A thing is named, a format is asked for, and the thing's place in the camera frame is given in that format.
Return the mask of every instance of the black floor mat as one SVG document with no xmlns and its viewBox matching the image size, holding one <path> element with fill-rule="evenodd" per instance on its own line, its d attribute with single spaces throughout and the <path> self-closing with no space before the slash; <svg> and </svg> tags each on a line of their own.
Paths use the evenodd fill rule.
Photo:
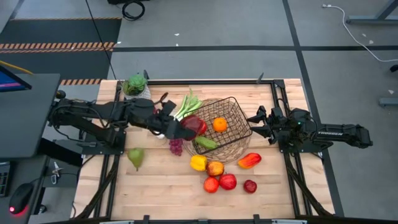
<svg viewBox="0 0 398 224">
<path fill-rule="evenodd" d="M 118 41 L 121 20 L 95 22 L 109 49 Z M 91 19 L 10 21 L 0 34 L 0 60 L 34 73 L 59 73 L 63 80 L 106 79 L 109 70 Z"/>
</svg>

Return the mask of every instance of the potted plant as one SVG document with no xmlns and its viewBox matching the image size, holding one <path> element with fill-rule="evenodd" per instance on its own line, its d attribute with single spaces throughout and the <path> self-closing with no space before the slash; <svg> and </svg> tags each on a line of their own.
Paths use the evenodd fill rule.
<svg viewBox="0 0 398 224">
<path fill-rule="evenodd" d="M 141 74 L 132 75 L 128 80 L 123 81 L 121 86 L 124 97 L 127 100 L 131 100 L 133 98 L 150 99 L 147 79 Z"/>
</svg>

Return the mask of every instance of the hazard tape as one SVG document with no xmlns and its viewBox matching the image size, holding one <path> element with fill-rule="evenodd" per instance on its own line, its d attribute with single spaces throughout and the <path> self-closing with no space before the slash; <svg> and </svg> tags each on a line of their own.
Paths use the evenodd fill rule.
<svg viewBox="0 0 398 224">
<path fill-rule="evenodd" d="M 10 19 L 10 21 L 31 21 L 31 20 L 91 20 L 91 17 L 84 17 L 84 18 L 17 18 L 17 19 Z M 95 17 L 94 19 L 122 19 L 121 17 Z"/>
<path fill-rule="evenodd" d="M 100 84 L 103 78 L 82 78 L 72 80 L 62 80 L 61 85 L 97 85 Z"/>
<path fill-rule="evenodd" d="M 33 43 L 33 44 L 0 44 L 0 54 L 9 53 L 46 53 L 46 52 L 84 52 L 113 51 L 114 42 L 75 42 L 75 43 Z"/>
</svg>

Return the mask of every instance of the cucumber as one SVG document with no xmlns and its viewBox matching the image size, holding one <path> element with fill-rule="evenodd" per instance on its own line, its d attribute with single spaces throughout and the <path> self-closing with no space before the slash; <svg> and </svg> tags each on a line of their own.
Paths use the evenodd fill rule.
<svg viewBox="0 0 398 224">
<path fill-rule="evenodd" d="M 218 144 L 210 139 L 207 139 L 203 136 L 197 136 L 195 138 L 195 142 L 197 142 L 199 145 L 207 148 L 207 149 L 215 149 L 218 147 Z"/>
</svg>

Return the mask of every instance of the white cable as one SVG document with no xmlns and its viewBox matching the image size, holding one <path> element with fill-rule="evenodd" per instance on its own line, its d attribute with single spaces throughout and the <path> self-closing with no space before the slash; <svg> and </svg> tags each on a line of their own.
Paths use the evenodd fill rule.
<svg viewBox="0 0 398 224">
<path fill-rule="evenodd" d="M 365 45 L 363 45 L 362 43 L 360 43 L 359 41 L 357 41 L 357 40 L 355 39 L 355 37 L 352 35 L 352 33 L 349 31 L 349 29 L 347 28 L 347 26 L 346 26 L 346 23 L 345 23 L 346 13 L 345 13 L 345 11 L 344 11 L 342 8 L 340 8 L 340 7 L 338 7 L 338 6 L 332 6 L 332 5 L 330 5 L 330 4 L 328 4 L 328 5 L 323 4 L 323 5 L 322 5 L 322 8 L 335 8 L 335 9 L 339 9 L 339 10 L 343 13 L 343 26 L 344 26 L 344 28 L 347 30 L 348 34 L 353 38 L 353 40 L 355 40 L 355 42 L 356 42 L 357 44 L 359 44 L 360 46 L 364 47 L 374 58 L 376 58 L 376 60 L 378 60 L 379 62 L 398 62 L 398 59 L 391 59 L 391 60 L 381 60 L 381 59 L 379 59 L 379 58 L 378 58 L 373 52 L 371 52 Z"/>
</svg>

